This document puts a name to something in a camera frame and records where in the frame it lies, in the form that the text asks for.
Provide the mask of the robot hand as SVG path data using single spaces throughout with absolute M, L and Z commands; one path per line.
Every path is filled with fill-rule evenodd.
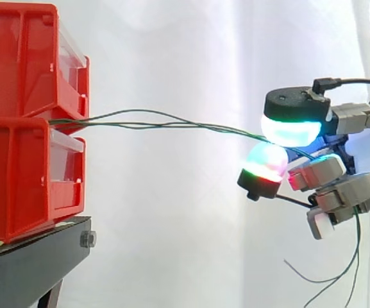
M 359 171 L 346 151 L 350 135 L 370 129 L 370 102 L 333 106 L 325 93 L 344 84 L 322 78 L 310 87 L 268 92 L 265 141 L 251 150 L 237 181 L 253 201 L 277 198 L 283 180 L 294 191 L 309 192 L 307 221 L 318 240 L 370 211 L 370 171 Z

